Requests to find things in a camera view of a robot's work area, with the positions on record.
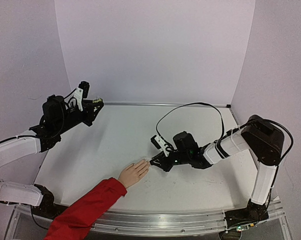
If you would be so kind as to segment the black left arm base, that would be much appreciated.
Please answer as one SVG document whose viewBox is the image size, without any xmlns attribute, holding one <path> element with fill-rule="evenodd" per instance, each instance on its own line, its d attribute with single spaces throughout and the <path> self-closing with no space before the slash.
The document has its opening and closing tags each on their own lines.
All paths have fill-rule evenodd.
<svg viewBox="0 0 301 240">
<path fill-rule="evenodd" d="M 53 220 L 59 216 L 67 208 L 66 206 L 56 204 L 54 194 L 49 191 L 45 186 L 35 184 L 36 188 L 42 193 L 42 200 L 39 206 L 34 206 L 31 210 L 36 216 Z"/>
</svg>

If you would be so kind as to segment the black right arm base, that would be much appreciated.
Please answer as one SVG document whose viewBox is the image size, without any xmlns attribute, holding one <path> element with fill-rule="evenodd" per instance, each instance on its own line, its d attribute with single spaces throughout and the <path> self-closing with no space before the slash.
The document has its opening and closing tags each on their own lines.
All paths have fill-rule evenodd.
<svg viewBox="0 0 301 240">
<path fill-rule="evenodd" d="M 245 208 L 226 211 L 224 217 L 228 229 L 256 224 L 268 218 L 268 206 L 265 203 L 263 205 L 253 203 L 251 200 L 248 201 Z"/>
</svg>

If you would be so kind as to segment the red sleeved forearm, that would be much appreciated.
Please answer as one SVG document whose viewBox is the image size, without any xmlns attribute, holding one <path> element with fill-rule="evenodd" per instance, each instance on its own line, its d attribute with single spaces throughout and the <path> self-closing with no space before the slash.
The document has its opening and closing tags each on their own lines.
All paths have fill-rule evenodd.
<svg viewBox="0 0 301 240">
<path fill-rule="evenodd" d="M 57 216 L 49 226 L 46 240 L 83 240 L 93 223 L 127 193 L 117 179 L 102 180 L 92 190 Z"/>
</svg>

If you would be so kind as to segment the yellow nail polish bottle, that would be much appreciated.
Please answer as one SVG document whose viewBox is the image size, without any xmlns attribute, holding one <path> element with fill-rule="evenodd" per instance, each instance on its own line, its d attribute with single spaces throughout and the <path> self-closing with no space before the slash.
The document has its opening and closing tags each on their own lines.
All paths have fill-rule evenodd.
<svg viewBox="0 0 301 240">
<path fill-rule="evenodd" d="M 103 99 L 102 99 L 99 95 L 97 95 L 97 96 L 92 100 L 92 102 L 93 102 L 94 104 L 100 103 L 100 102 L 103 102 Z"/>
</svg>

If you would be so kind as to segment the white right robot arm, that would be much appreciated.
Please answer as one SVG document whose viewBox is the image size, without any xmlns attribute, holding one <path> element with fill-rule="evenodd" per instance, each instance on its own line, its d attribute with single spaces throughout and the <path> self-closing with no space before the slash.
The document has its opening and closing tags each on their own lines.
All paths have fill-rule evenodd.
<svg viewBox="0 0 301 240">
<path fill-rule="evenodd" d="M 274 185 L 284 140 L 281 126 L 253 115 L 204 146 L 186 131 L 173 137 L 173 145 L 156 135 L 151 142 L 159 153 L 150 163 L 164 172 L 182 169 L 185 179 L 179 190 L 190 184 L 187 193 L 196 208 L 262 207 Z"/>
</svg>

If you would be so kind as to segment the mannequin hand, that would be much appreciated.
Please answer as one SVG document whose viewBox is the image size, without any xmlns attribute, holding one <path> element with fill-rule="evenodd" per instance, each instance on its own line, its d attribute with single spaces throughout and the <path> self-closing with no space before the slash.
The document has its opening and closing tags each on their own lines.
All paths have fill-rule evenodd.
<svg viewBox="0 0 301 240">
<path fill-rule="evenodd" d="M 117 180 L 128 189 L 138 183 L 148 173 L 149 168 L 150 162 L 146 159 L 142 159 L 123 169 Z"/>
</svg>

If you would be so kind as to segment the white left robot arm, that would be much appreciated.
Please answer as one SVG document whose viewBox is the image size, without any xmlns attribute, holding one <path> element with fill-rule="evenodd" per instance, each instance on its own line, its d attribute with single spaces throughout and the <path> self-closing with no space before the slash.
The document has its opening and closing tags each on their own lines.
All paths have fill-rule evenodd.
<svg viewBox="0 0 301 240">
<path fill-rule="evenodd" d="M 88 100 L 74 95 L 69 102 L 63 96 L 51 95 L 42 105 L 38 125 L 28 131 L 0 141 L 0 168 L 23 157 L 43 153 L 61 141 L 61 135 L 83 123 L 92 126 L 103 108 L 101 98 Z M 26 185 L 0 178 L 0 203 L 38 207 L 44 198 L 42 186 Z"/>
</svg>

